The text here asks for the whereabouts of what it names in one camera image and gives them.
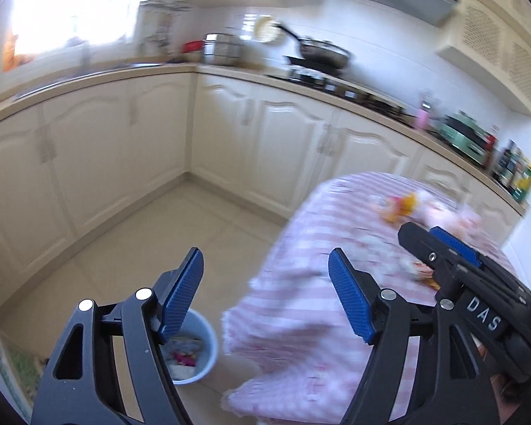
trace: blue bucket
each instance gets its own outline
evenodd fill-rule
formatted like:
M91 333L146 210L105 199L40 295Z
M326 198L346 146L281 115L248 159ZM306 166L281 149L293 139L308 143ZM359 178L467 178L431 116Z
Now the blue bucket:
M211 372L218 358L218 340L215 330L199 312L189 309L177 336L202 340L202 350L197 357L195 375L185 380L174 380L174 385L188 385L201 380Z

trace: table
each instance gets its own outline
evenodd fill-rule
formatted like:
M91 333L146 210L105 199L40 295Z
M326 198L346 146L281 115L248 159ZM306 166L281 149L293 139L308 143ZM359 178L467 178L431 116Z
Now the table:
M419 189L455 206L423 183L383 173L328 181L309 196L250 281L249 293L222 319L225 352L254 361L262 373L225 395L227 409L268 425L340 423L371 347L352 332L329 278L329 253L342 248L354 268L369 272L381 288L392 288L410 302L434 305L435 291L399 266L403 257L412 256L398 244L398 227L370 207L374 196L404 196ZM468 242L514 271L484 232ZM417 351L418 339L412 338L390 419L405 414Z

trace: green appliance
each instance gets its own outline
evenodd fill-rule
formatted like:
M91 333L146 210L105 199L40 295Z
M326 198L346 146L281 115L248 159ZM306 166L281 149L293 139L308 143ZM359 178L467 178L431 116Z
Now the green appliance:
M483 166L489 156L486 150L489 133L478 126L476 120L464 112L447 116L439 125L439 135L458 152Z

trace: window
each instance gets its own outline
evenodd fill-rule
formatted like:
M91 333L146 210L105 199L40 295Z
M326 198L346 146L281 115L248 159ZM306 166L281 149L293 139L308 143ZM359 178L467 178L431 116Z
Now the window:
M104 44L130 40L140 0L14 0L15 53L54 50L71 39Z

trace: tiled floor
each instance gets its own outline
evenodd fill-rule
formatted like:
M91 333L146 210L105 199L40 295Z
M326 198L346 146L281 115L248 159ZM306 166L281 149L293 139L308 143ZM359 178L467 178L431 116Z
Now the tiled floor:
M281 227L191 182L184 182L90 244L49 276L0 319L0 329L19 345L48 356L78 302L125 299L153 285L178 266L191 246L202 250L205 273L192 308L221 338L220 315L246 293ZM129 415L140 419L122 343L115 346L122 393ZM221 356L201 382L178 387L195 425L245 425L220 408L222 393L252 378L244 359Z

